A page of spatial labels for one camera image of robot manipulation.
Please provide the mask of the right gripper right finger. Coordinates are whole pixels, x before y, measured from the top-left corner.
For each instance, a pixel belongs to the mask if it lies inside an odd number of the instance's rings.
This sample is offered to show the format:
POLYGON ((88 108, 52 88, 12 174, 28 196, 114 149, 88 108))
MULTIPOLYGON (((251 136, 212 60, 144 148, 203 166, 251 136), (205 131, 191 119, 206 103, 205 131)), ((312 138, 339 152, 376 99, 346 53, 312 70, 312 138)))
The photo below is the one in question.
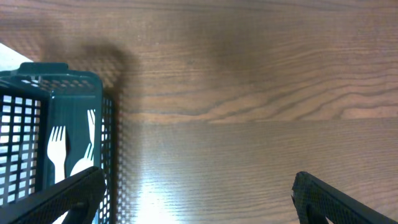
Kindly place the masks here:
POLYGON ((298 172, 292 200, 301 224, 397 224, 308 172, 298 172))

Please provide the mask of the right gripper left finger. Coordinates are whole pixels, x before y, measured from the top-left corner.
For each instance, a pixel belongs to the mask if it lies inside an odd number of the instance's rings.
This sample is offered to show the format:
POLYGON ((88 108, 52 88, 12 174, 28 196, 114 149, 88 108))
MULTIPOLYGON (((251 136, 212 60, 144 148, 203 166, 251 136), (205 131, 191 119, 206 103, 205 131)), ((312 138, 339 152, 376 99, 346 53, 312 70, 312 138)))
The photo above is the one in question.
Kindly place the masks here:
POLYGON ((89 167, 41 192, 1 209, 1 223, 91 223, 106 190, 104 172, 89 167))

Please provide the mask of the white plastic fork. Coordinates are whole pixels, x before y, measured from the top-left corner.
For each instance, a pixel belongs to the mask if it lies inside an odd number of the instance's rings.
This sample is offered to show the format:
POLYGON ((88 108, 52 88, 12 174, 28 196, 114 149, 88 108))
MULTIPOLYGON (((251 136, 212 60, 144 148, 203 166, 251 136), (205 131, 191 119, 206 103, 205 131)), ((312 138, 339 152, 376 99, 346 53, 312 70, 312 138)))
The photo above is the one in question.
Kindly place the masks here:
MULTIPOLYGON (((70 173, 70 175, 75 175, 83 170, 85 170, 88 167, 93 166, 93 160, 92 158, 92 151, 91 151, 91 143, 88 144, 88 147, 86 148, 86 152, 83 158, 81 158, 74 166, 73 169, 70 173)), ((65 212, 63 215, 58 217, 53 224, 62 224, 64 221, 65 217, 67 216, 68 212, 65 212)))
POLYGON ((66 130, 65 126, 54 126, 47 144, 47 156, 55 167, 55 183, 65 179, 66 130))
POLYGON ((88 128, 89 128, 89 137, 90 137, 90 143, 91 143, 91 148, 94 148, 94 143, 95 143, 95 111, 94 110, 88 110, 87 111, 87 117, 88 117, 88 128))

